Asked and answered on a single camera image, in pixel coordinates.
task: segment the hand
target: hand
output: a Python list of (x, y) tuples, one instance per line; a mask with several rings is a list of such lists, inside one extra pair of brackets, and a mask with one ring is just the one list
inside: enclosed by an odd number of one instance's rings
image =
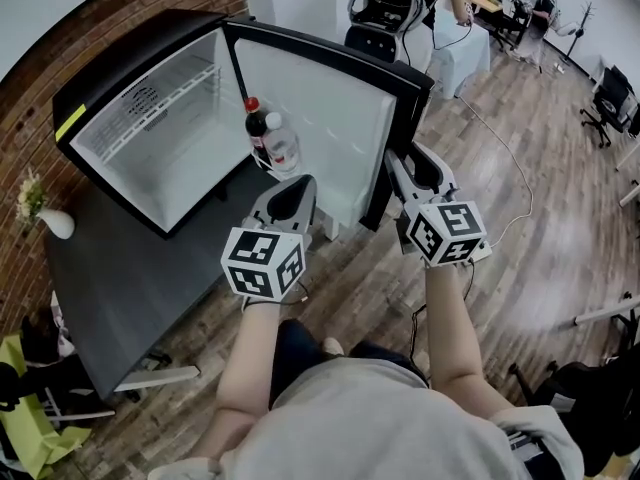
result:
[(465, 2), (465, 8), (467, 10), (467, 19), (465, 21), (458, 21), (458, 25), (461, 27), (470, 27), (473, 25), (474, 20), (473, 9), (469, 2)]

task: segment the brick wall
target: brick wall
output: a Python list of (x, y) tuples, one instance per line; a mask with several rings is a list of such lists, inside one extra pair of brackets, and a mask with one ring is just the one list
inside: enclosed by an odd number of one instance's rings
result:
[(0, 82), (0, 334), (48, 305), (43, 223), (15, 218), (19, 185), (40, 174), (49, 207), (64, 208), (84, 176), (57, 150), (51, 98), (109, 43), (163, 9), (246, 12), (245, 0), (88, 0), (51, 29)]

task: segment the white vase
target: white vase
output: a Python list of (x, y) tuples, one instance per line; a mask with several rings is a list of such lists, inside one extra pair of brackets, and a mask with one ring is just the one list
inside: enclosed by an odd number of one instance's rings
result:
[(63, 240), (71, 238), (76, 229), (76, 223), (71, 215), (58, 210), (43, 208), (38, 212), (38, 217), (45, 222), (54, 235)]

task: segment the wheel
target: wheel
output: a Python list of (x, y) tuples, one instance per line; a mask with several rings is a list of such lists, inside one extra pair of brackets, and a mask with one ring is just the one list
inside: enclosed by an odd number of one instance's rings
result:
[(137, 404), (141, 400), (140, 394), (137, 391), (126, 391), (125, 396), (134, 404)]

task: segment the white box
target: white box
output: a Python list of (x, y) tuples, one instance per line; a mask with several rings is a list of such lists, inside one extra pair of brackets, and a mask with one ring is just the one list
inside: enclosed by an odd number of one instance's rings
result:
[(408, 229), (428, 265), (467, 261), (487, 231), (474, 202), (423, 204)]
[(232, 228), (221, 263), (234, 293), (280, 302), (306, 270), (303, 238)]

